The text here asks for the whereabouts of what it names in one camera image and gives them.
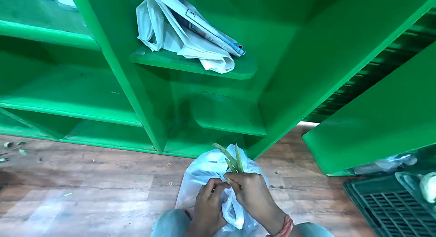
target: clear plastic bag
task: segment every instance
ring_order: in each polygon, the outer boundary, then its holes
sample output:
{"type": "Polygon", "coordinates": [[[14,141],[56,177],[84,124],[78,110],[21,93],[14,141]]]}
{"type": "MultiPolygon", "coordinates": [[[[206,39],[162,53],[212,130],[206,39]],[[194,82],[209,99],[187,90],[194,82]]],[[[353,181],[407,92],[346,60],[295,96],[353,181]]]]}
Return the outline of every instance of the clear plastic bag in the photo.
{"type": "MultiPolygon", "coordinates": [[[[233,144],[227,147],[227,151],[236,158],[235,146],[233,144]]],[[[239,148],[241,162],[246,173],[258,173],[263,175],[265,183],[268,180],[259,166],[245,155],[244,151],[239,148]]],[[[176,208],[188,209],[195,205],[195,199],[202,185],[205,185],[210,178],[221,178],[224,182],[224,174],[228,169],[225,161],[226,156],[214,149],[205,152],[195,159],[186,169],[180,186],[179,195],[177,196],[176,208]]],[[[224,189],[220,197],[222,204],[222,213],[227,221],[227,225],[215,235],[216,237],[227,236],[251,236],[258,228],[259,223],[254,220],[236,200],[233,189],[224,189]]]]}
{"type": "Polygon", "coordinates": [[[397,171],[399,166],[414,165],[417,161],[416,155],[406,153],[354,167],[353,171],[356,175],[366,175],[379,172],[392,173],[397,171]]]}

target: wooden floor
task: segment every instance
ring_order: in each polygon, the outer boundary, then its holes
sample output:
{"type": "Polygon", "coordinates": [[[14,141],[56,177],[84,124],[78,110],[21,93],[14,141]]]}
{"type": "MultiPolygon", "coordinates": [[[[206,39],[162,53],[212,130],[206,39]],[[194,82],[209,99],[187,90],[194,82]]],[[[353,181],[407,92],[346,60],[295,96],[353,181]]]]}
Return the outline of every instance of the wooden floor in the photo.
{"type": "MultiPolygon", "coordinates": [[[[257,160],[275,201],[295,223],[318,223],[336,237],[375,236],[342,190],[344,178],[321,174],[301,138],[306,129],[292,129],[257,160]]],[[[0,164],[0,236],[149,236],[192,162],[0,135],[1,144],[21,140],[27,155],[0,148],[10,159],[0,164]]]]}

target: leg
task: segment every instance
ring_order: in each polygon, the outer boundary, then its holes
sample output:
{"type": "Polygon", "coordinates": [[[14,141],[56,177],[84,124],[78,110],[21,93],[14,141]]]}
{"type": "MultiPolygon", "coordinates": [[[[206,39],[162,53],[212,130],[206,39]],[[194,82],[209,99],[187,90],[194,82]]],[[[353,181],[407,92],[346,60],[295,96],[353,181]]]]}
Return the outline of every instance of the leg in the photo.
{"type": "Polygon", "coordinates": [[[155,222],[150,237],[183,237],[190,223],[184,210],[169,210],[155,222]]]}
{"type": "Polygon", "coordinates": [[[327,229],[315,223],[300,223],[295,227],[304,237],[334,237],[327,229]]]}

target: green vegetable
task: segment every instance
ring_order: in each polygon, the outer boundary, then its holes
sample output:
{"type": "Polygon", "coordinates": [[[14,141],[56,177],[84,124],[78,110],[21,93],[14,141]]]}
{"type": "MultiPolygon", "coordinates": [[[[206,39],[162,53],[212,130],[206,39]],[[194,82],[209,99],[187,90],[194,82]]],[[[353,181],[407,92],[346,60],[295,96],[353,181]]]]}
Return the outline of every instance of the green vegetable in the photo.
{"type": "Polygon", "coordinates": [[[230,170],[234,173],[243,173],[243,164],[241,162],[241,155],[239,154],[238,145],[235,145],[235,152],[236,152],[236,159],[232,157],[232,155],[221,145],[218,143],[214,143],[213,146],[215,146],[217,149],[219,149],[228,159],[225,159],[228,167],[230,170]]]}
{"type": "Polygon", "coordinates": [[[232,163],[230,163],[230,161],[228,159],[225,159],[225,161],[227,162],[228,167],[230,168],[230,170],[233,173],[237,173],[236,169],[233,167],[232,163]]]}
{"type": "Polygon", "coordinates": [[[244,168],[243,168],[243,164],[241,162],[241,155],[239,154],[239,148],[238,148],[238,144],[235,143],[235,153],[236,153],[236,162],[238,165],[238,172],[243,173],[244,172],[244,168]]]}

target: green wooden shelving unit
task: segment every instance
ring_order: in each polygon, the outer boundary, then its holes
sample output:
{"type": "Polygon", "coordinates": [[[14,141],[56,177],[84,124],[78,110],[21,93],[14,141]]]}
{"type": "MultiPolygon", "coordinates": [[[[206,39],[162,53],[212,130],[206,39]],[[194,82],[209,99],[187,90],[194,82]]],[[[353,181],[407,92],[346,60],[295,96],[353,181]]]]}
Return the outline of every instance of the green wooden shelving unit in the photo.
{"type": "Polygon", "coordinates": [[[0,133],[259,157],[434,0],[188,0],[247,51],[218,74],[137,39],[143,0],[0,0],[0,133]]]}

